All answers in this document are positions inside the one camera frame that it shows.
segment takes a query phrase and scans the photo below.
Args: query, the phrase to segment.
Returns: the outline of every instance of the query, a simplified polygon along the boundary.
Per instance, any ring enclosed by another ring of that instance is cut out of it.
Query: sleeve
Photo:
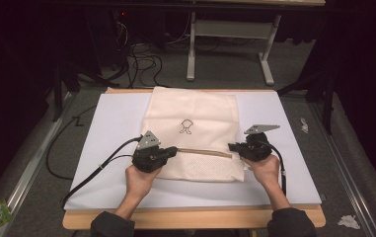
[[[307,213],[295,208],[274,211],[272,220],[267,224],[269,237],[313,237],[317,236],[313,222]]]
[[[134,225],[131,220],[104,211],[92,221],[90,232],[92,237],[132,237]]]

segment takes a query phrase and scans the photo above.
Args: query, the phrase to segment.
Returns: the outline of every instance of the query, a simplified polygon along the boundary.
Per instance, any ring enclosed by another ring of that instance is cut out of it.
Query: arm
[[[274,155],[253,162],[243,159],[262,184],[273,209],[272,220],[267,224],[268,236],[317,236],[314,224],[305,211],[292,208],[278,182],[279,160]]]
[[[103,212],[92,222],[91,233],[94,237],[130,237],[133,235],[132,213],[148,195],[154,178],[161,169],[144,173],[131,165],[125,170],[126,194],[113,213]]]

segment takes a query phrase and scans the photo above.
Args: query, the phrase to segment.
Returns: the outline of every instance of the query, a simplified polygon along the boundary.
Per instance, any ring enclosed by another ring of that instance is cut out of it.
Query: cable
[[[216,41],[216,46],[214,46],[212,49],[200,49],[199,47],[198,47],[198,43],[196,43],[195,44],[195,50],[197,50],[197,51],[202,51],[202,52],[210,52],[210,51],[213,51],[213,50],[215,50],[219,45],[220,45],[220,43],[221,43],[221,41],[220,40],[218,40],[218,39],[214,39],[214,38],[212,38],[214,41]]]
[[[49,174],[51,174],[52,176],[58,178],[58,179],[62,179],[62,180],[73,180],[73,178],[69,178],[69,177],[64,177],[64,176],[61,176],[61,175],[57,175],[55,174],[55,172],[53,172],[51,170],[51,168],[49,167],[49,155],[51,153],[51,149],[52,149],[52,146],[54,145],[54,143],[57,141],[58,137],[62,134],[62,132],[64,132],[64,130],[75,120],[75,119],[78,119],[81,115],[83,115],[84,113],[92,110],[93,108],[95,108],[96,106],[92,106],[88,109],[86,109],[85,111],[83,111],[82,113],[80,113],[79,115],[75,116],[75,117],[72,117],[72,120],[69,121],[66,125],[64,125],[64,127],[62,127],[62,129],[54,136],[54,138],[52,138],[52,141],[51,143],[49,144],[48,146],[48,149],[46,150],[46,156],[45,156],[45,166],[46,166],[46,169],[48,170]]]
[[[173,41],[169,44],[167,44],[168,47],[174,48],[174,49],[185,49],[190,47],[190,42],[187,41],[189,37],[186,37],[184,39]]]
[[[101,171],[103,171],[107,165],[109,165],[109,163],[111,162],[111,160],[114,160],[116,159],[117,157],[114,157],[114,155],[120,151],[120,149],[122,149],[124,146],[126,146],[127,144],[133,142],[133,141],[137,141],[139,142],[142,138],[142,135],[139,136],[139,137],[135,137],[135,138],[132,138],[130,140],[127,140],[125,141],[122,145],[120,145],[120,147],[114,151],[112,153],[112,155],[102,164],[99,166],[98,169],[96,169],[88,178],[86,178],[83,182],[81,182],[78,186],[76,186],[74,189],[72,189],[65,197],[64,199],[61,201],[61,207],[62,209],[64,209],[64,206],[65,204],[67,203],[68,199],[73,196],[77,191],[79,191],[83,186],[85,186],[87,183],[89,183],[91,180],[93,180],[93,178],[95,178]]]
[[[111,160],[110,160],[110,162],[112,162],[112,161],[114,161],[114,160],[116,160],[117,158],[120,158],[120,157],[131,157],[132,155],[120,155],[120,156],[115,156],[115,157],[113,157]]]
[[[148,55],[148,54],[140,54],[140,55],[136,55],[135,53],[135,47],[138,46],[138,45],[143,45],[143,44],[137,44],[137,45],[134,45],[133,48],[132,48],[132,56],[134,57],[134,62],[132,63],[132,67],[135,69],[135,72],[137,71],[141,71],[140,75],[139,75],[139,79],[140,79],[140,82],[143,86],[146,86],[146,87],[154,87],[154,86],[161,86],[161,87],[166,87],[166,88],[170,88],[170,86],[168,85],[164,85],[164,84],[161,84],[157,81],[157,76],[160,74],[160,72],[163,70],[163,61],[161,59],[160,56],[158,55]],[[142,62],[142,61],[148,61],[150,62],[151,64],[146,66],[145,68],[139,68],[139,62]],[[160,68],[159,70],[154,74],[153,76],[153,80],[155,82],[155,85],[148,85],[146,84],[144,81],[143,81],[143,78],[142,78],[142,75],[144,75],[144,73],[149,70],[149,69],[153,69],[157,66],[157,61],[160,62]],[[135,82],[135,77],[133,79],[133,81],[131,81],[131,85],[130,86],[133,86],[133,83]]]
[[[134,74],[134,78],[131,80],[131,77],[130,77],[130,75],[129,75],[129,73],[128,73],[128,78],[129,78],[129,85],[128,85],[128,88],[129,89],[133,89],[133,85],[134,85],[134,83],[135,83],[135,80],[136,80],[136,75],[138,74],[138,60],[136,59],[136,55],[135,55],[135,52],[134,52],[134,50],[135,50],[135,46],[133,46],[132,47],[132,56],[133,56],[133,58],[134,58],[134,63],[135,63],[135,67],[133,66],[133,64],[132,64],[132,67],[134,67],[135,68],[135,74]]]
[[[135,52],[135,48],[136,48],[136,47],[140,47],[140,46],[144,46],[144,45],[147,46],[146,49],[144,49],[144,50],[142,50],[142,51],[137,51],[137,52]],[[148,52],[148,51],[151,50],[151,45],[152,45],[152,43],[136,43],[136,44],[134,44],[132,47],[133,47],[134,53],[137,53],[137,54],[143,54],[143,53],[146,53],[146,52]]]
[[[77,71],[82,72],[82,74],[88,76],[90,79],[93,80],[93,81],[92,80],[86,80],[84,78],[78,77],[79,81],[82,81],[82,82],[85,82],[85,83],[88,83],[88,84],[100,83],[104,86],[115,88],[115,87],[119,87],[119,84],[113,83],[111,81],[116,79],[116,78],[121,77],[123,74],[125,74],[125,72],[128,71],[129,63],[126,59],[127,52],[129,51],[128,41],[130,39],[128,29],[127,29],[126,25],[124,25],[123,23],[121,23],[119,21],[119,18],[117,16],[113,16],[113,17],[114,17],[115,41],[116,41],[116,45],[117,45],[118,63],[120,64],[119,71],[117,71],[114,75],[112,75],[108,78],[104,78],[102,75],[93,74],[93,73],[91,73],[87,70],[84,70],[84,68],[80,68],[77,65],[74,65],[73,63],[68,62],[70,64],[70,66],[76,68]]]
[[[179,41],[183,41],[183,40],[189,39],[189,37],[185,37],[185,35],[186,35],[187,31],[188,31],[189,23],[190,23],[190,13],[188,13],[188,21],[187,21],[187,24],[185,26],[185,30],[181,34],[181,36],[178,39],[174,40],[174,41],[166,42],[166,44],[170,45],[170,44],[175,43],[175,42],[179,42]]]
[[[242,39],[242,40],[244,40],[244,42],[232,42],[232,41],[227,41],[227,40],[224,40],[224,39],[220,39],[219,41],[221,41],[222,43],[225,43],[225,44],[229,44],[229,45],[244,46],[246,44],[253,43],[253,42],[257,41],[258,39]]]
[[[286,171],[285,171],[285,167],[283,165],[282,155],[280,155],[280,152],[272,144],[265,143],[265,142],[259,141],[259,140],[257,140],[257,142],[260,143],[260,144],[262,144],[262,145],[270,147],[272,150],[274,150],[274,152],[276,152],[277,156],[279,157],[279,161],[280,161],[280,175],[281,175],[281,182],[282,182],[282,191],[286,195]]]
[[[79,231],[78,231],[78,230],[75,230],[75,231],[73,232],[73,234],[71,235],[71,237],[76,237],[78,233],[79,233]]]

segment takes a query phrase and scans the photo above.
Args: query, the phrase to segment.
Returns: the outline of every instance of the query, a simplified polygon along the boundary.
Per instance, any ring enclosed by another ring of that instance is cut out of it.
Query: printed logo
[[[193,125],[193,122],[189,119],[185,119],[184,121],[182,121],[182,126],[184,127],[180,133],[187,133],[187,134],[191,134],[191,132],[188,130],[191,126]]]

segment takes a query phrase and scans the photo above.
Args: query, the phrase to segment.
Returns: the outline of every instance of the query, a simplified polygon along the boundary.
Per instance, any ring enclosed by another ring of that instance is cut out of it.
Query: floor
[[[291,40],[274,44],[268,60],[275,81],[273,87],[267,87],[264,83],[257,62],[257,52],[263,48],[264,42],[244,39],[199,40],[195,80],[192,82],[186,80],[188,48],[185,40],[169,44],[166,50],[142,44],[134,49],[137,63],[134,57],[129,58],[129,76],[125,74],[115,82],[125,88],[137,71],[133,83],[135,88],[151,87],[158,83],[178,88],[278,90],[298,78],[312,45],[295,45]],[[143,71],[135,70],[134,67],[151,69]],[[108,76],[113,72],[106,67],[104,74]],[[82,126],[68,126],[67,123],[73,116],[95,105],[106,90],[105,86],[87,83],[88,78],[82,75],[80,78],[83,78],[80,81],[82,89],[78,94],[67,94],[64,90],[65,110],[60,120],[51,121],[51,106],[2,177],[0,198],[6,199],[13,207],[15,218],[0,229],[0,236],[89,236],[87,230],[74,232],[62,227],[63,212],[59,203],[69,191],[71,182],[53,177],[44,163],[46,150],[49,149],[50,167],[55,172],[65,177],[72,177],[75,172],[94,110],[80,116],[79,123],[83,124]],[[295,91],[282,97],[281,101],[323,198],[322,208],[327,224],[318,229],[319,235],[376,236],[376,208],[373,207],[376,206],[376,196],[371,194],[372,189],[376,192],[376,175],[345,118],[345,112],[340,108],[339,99],[335,97],[332,116],[334,135],[329,136],[320,125],[320,106],[307,103],[304,94],[305,91]],[[309,133],[301,130],[301,118],[307,121]],[[363,169],[363,172],[354,170],[356,168]],[[360,173],[369,174],[370,180],[366,181]],[[22,191],[21,195],[15,193],[17,191]],[[361,229],[339,226],[338,221],[344,215],[355,215]],[[135,236],[190,234],[191,231],[140,231]],[[267,233],[260,229],[258,234],[266,236]],[[245,235],[248,233],[244,230],[201,230],[195,232],[194,236]]]

